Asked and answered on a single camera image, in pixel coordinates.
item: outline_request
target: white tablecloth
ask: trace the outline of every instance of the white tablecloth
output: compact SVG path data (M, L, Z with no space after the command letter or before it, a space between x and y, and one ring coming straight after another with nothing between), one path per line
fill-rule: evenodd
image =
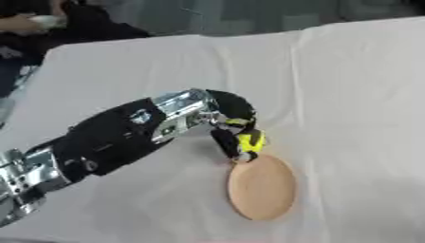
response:
M425 241L425 19L237 38L183 36L60 47L30 84L0 149L28 149L106 108L190 87L246 97L268 152L298 180L291 211L238 215L230 166L192 133L105 178L48 195L0 237L79 243Z

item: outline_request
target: robotic arm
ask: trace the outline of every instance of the robotic arm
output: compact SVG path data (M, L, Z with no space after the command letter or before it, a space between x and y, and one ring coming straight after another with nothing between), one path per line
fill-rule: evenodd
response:
M0 155L0 227L37 210L46 193L90 175L105 176L198 125L212 126L212 137L231 160L249 162L265 143L255 123L255 111L245 99L201 89L104 111L26 153Z

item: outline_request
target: dark floor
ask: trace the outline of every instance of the dark floor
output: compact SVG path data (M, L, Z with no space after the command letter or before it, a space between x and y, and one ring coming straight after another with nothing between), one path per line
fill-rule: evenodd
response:
M157 34L240 35L414 16L403 0L91 0Z

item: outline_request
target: wooden plate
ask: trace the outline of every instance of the wooden plate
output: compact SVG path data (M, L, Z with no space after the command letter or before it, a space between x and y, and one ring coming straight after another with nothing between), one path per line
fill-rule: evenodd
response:
M270 220L286 213L295 198L295 178L285 163L260 155L236 164L228 184L234 208L253 220Z

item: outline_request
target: person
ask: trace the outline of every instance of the person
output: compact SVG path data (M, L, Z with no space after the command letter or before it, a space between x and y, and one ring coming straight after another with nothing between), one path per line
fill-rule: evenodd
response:
M59 16L66 25L46 30L31 21L35 15ZM54 47L151 36L143 29L114 23L100 7L71 0L0 0L0 98L9 93L11 77L23 65L39 65Z

